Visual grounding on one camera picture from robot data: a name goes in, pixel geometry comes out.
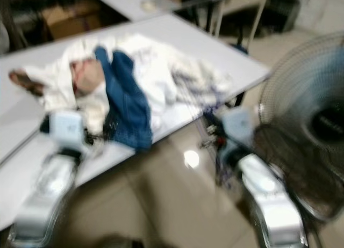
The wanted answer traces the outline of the blue jeans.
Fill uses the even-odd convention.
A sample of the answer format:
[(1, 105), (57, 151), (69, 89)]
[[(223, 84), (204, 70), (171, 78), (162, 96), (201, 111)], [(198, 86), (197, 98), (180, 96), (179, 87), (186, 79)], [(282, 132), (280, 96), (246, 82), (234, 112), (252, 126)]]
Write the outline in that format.
[(106, 51), (98, 46), (94, 56), (105, 74), (105, 92), (110, 106), (103, 125), (104, 138), (136, 151), (152, 145), (152, 111), (143, 91), (136, 83), (134, 62), (127, 54)]

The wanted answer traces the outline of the beige pink garment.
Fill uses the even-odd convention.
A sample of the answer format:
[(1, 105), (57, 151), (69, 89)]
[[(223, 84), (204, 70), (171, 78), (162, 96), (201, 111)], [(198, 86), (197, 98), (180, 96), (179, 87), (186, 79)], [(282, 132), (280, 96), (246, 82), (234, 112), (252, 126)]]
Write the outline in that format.
[(71, 62), (70, 71), (72, 89), (77, 98), (89, 95), (105, 81), (101, 63), (96, 59)]

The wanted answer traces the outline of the white clothing pile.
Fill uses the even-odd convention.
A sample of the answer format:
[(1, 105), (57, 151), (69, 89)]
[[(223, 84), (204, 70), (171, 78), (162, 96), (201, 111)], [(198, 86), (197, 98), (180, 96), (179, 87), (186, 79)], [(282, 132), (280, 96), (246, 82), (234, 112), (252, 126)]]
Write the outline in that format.
[(45, 110), (80, 108), (86, 128), (92, 134), (102, 132), (109, 111), (106, 108), (105, 87), (101, 85), (93, 94), (77, 98), (70, 86), (70, 64), (94, 57), (96, 47), (103, 47), (108, 53), (121, 51), (133, 60), (133, 76), (152, 110), (152, 130), (162, 125), (164, 112), (172, 104), (216, 106), (233, 86), (229, 74), (208, 62), (141, 34), (78, 39), (56, 61), (20, 67), (29, 79), (44, 85), (39, 103)]

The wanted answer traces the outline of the brown cloth item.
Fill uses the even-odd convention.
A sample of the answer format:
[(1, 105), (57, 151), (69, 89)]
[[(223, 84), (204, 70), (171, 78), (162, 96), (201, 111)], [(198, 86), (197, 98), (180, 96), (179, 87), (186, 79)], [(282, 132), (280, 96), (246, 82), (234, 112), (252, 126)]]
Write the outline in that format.
[(42, 97), (44, 95), (44, 84), (33, 81), (23, 70), (11, 71), (8, 78), (33, 96)]

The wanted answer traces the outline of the black floor fan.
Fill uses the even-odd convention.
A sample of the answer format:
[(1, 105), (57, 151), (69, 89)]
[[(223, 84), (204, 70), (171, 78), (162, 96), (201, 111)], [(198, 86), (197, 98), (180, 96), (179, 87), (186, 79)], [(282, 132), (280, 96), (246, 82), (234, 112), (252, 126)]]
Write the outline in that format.
[(320, 221), (344, 212), (344, 32), (297, 46), (260, 96), (255, 151)]

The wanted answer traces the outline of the brown cardboard box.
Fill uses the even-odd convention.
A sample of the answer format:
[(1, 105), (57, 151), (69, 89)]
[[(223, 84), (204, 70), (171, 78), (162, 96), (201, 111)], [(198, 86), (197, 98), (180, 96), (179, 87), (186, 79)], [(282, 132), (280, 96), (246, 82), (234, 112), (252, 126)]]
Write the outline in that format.
[(73, 5), (54, 6), (42, 10), (42, 19), (54, 39), (64, 39), (102, 26), (99, 12), (101, 6), (91, 1)]

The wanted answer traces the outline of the grey table with thin legs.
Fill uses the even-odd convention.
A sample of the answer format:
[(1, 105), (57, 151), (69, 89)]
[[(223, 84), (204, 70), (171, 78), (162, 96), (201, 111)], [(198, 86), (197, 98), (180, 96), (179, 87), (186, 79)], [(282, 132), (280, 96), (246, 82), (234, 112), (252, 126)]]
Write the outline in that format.
[(192, 6), (217, 5), (220, 15), (230, 14), (241, 9), (264, 5), (266, 0), (100, 0), (120, 12), (128, 20), (138, 21), (145, 18), (169, 14)]

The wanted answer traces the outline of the black bin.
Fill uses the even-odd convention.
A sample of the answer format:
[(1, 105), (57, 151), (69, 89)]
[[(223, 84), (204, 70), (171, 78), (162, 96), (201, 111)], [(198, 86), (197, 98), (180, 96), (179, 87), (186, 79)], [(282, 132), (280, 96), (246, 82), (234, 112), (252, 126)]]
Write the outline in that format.
[(267, 0), (261, 25), (280, 34), (290, 32), (295, 26), (300, 6), (300, 0)]

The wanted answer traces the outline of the white table with black frame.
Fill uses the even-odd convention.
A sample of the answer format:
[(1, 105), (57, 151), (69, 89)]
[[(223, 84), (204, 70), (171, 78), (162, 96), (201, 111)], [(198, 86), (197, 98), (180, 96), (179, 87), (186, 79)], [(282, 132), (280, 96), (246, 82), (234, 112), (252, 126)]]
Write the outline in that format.
[(10, 83), (10, 69), (56, 61), (78, 39), (127, 33), (143, 34), (172, 45), (229, 74), (233, 83), (228, 92), (229, 98), (261, 83), (270, 71), (265, 64), (173, 14), (110, 26), (3, 56), (0, 68), (0, 224), (3, 228), (14, 223), (20, 207), (30, 196), (34, 179), (45, 157), (56, 149), (51, 138), (38, 131), (44, 120), (44, 109), (31, 95)]

